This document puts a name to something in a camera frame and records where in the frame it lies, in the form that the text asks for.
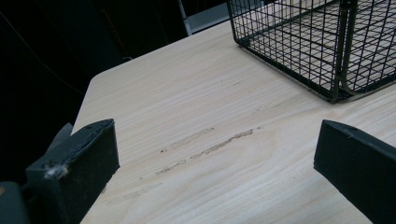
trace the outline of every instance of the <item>light wood surface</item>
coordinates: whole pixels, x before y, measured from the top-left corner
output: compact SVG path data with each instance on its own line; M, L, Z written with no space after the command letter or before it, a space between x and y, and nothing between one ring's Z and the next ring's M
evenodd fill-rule
M83 223L370 223L313 169L320 124L396 146L396 85L331 105L228 22L95 77L74 132L114 119L120 169Z

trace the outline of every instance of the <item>cable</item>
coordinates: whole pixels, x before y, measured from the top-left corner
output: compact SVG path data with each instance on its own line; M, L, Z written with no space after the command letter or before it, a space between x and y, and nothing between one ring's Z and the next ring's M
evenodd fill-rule
M73 87L72 85L70 85L69 83L67 83L65 80L63 80L61 77L59 77L58 75L55 74L55 72L53 72L45 63L43 63L43 61L41 61L41 59L35 54L35 52L30 48L29 44L26 43L26 41L23 39L23 37L20 35L20 33L18 33L18 31L14 28L14 26L9 22L9 20L6 18L5 15L3 15L3 12L0 11L1 16L4 18L4 20L6 21L6 23L11 27L11 29L15 32L15 34L20 38L20 40L22 41L22 43L26 46L26 48L29 49L29 51L33 54L33 56L54 76L56 77L59 81L61 81L65 86L67 86L68 88L70 88L71 90L75 91L76 93L80 94L80 95L84 95L81 91L79 91L78 89L76 89L75 87Z

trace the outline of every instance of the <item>wooden table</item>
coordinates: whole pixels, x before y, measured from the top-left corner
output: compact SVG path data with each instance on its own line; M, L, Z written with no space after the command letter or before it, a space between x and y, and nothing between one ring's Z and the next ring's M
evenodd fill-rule
M222 23L92 80L74 132L114 119L120 169L83 223L368 223L313 169L320 124L396 146L395 102L331 105Z

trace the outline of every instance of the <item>wire cage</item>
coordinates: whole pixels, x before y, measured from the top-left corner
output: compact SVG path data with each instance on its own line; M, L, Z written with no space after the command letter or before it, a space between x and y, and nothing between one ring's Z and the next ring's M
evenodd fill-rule
M237 44L331 102L396 80L395 0L228 0Z

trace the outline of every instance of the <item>black wall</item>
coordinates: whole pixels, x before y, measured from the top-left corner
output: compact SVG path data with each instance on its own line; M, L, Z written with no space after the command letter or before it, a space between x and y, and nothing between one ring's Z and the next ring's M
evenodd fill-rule
M186 36L176 0L0 0L0 11L0 181L20 184L92 77Z

